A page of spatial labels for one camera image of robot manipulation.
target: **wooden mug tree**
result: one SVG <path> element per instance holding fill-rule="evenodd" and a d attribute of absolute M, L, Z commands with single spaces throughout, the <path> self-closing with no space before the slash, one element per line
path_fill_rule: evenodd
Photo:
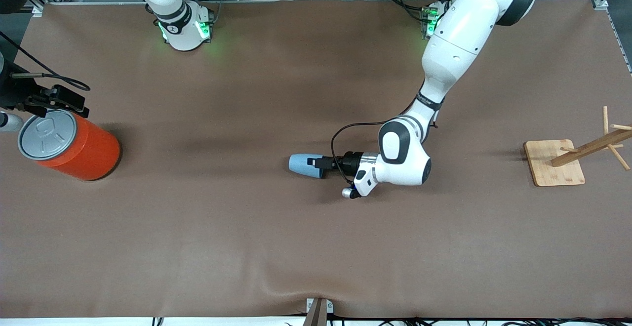
<path fill-rule="evenodd" d="M 569 139 L 529 141 L 524 144 L 533 182 L 539 187 L 584 184 L 586 180 L 578 159 L 601 150 L 612 152 L 623 168 L 630 170 L 617 148 L 623 147 L 619 142 L 631 137 L 632 125 L 608 125 L 608 107 L 603 106 L 603 136 L 594 141 L 578 148 L 574 148 Z"/>

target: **orange canister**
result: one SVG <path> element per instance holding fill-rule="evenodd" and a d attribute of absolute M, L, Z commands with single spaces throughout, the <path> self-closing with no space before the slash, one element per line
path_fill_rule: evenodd
<path fill-rule="evenodd" d="M 116 137 L 63 110 L 31 117 L 20 130 L 18 148 L 28 159 L 81 180 L 108 175 L 120 157 Z"/>

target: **square wooden base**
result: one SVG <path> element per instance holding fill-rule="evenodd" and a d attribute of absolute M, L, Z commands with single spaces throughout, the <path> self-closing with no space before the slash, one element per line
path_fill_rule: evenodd
<path fill-rule="evenodd" d="M 561 147 L 575 148 L 569 139 L 529 141 L 524 144 L 536 186 L 577 186 L 586 182 L 578 160 L 563 166 L 551 166 L 551 159 L 566 153 L 560 150 Z"/>

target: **silver lid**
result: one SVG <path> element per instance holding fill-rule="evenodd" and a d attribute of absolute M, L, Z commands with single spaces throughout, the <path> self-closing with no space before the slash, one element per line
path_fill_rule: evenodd
<path fill-rule="evenodd" d="M 76 134 L 77 121 L 72 114 L 51 110 L 46 117 L 33 116 L 22 126 L 18 148 L 28 159 L 49 160 L 64 153 Z"/>

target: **brown tabletop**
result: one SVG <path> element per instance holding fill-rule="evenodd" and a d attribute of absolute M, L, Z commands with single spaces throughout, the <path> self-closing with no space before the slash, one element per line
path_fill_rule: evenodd
<path fill-rule="evenodd" d="M 424 77 L 419 25 L 386 1 L 220 16 L 188 53 L 142 6 L 46 6 L 30 22 L 23 46 L 92 86 L 90 119 L 124 155 L 79 182 L 3 135 L 0 316 L 282 315 L 314 296 L 346 317 L 631 316 L 632 175 L 596 153 L 584 186 L 538 188 L 522 150 L 599 137 L 603 105 L 630 123 L 605 11 L 538 0 L 495 29 L 425 143 L 429 181 L 354 201 L 340 177 L 296 175 L 287 158 L 408 104 Z M 376 150 L 377 130 L 348 130 L 339 152 Z"/>

